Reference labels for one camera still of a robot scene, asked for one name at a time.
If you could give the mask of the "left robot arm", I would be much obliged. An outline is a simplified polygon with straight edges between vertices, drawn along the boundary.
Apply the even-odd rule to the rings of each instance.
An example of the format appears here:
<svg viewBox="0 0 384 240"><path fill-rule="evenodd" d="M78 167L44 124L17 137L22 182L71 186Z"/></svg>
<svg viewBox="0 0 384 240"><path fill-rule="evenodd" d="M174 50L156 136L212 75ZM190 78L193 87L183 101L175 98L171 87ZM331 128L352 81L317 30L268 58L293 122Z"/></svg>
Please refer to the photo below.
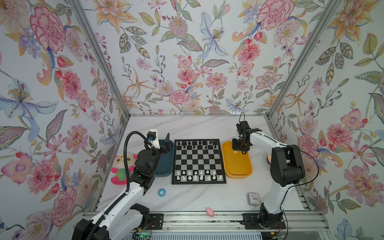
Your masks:
<svg viewBox="0 0 384 240"><path fill-rule="evenodd" d="M138 135L144 140L145 149L138 153L135 168L129 171L127 148L130 138ZM104 210L90 220L80 220L74 229L74 240L121 240L131 231L141 231L149 224L150 210L138 201L151 188L162 154L170 151L170 137L164 144L159 142L159 133L151 129L147 135L138 131L128 134L124 142L123 160L126 187Z"/></svg>

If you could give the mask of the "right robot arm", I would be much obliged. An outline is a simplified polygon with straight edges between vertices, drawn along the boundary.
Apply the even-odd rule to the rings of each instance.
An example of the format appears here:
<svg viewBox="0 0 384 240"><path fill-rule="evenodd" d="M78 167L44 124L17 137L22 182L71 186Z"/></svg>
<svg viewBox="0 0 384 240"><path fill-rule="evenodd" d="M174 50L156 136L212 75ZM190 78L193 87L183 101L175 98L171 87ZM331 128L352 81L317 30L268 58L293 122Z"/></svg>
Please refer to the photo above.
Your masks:
<svg viewBox="0 0 384 240"><path fill-rule="evenodd" d="M267 228L283 219L288 194L306 175L302 154L298 146L279 142L258 128L252 129L247 121L240 121L236 127L239 137L232 139L234 151L246 153L255 145L271 156L270 173L274 183L257 216L257 223Z"/></svg>

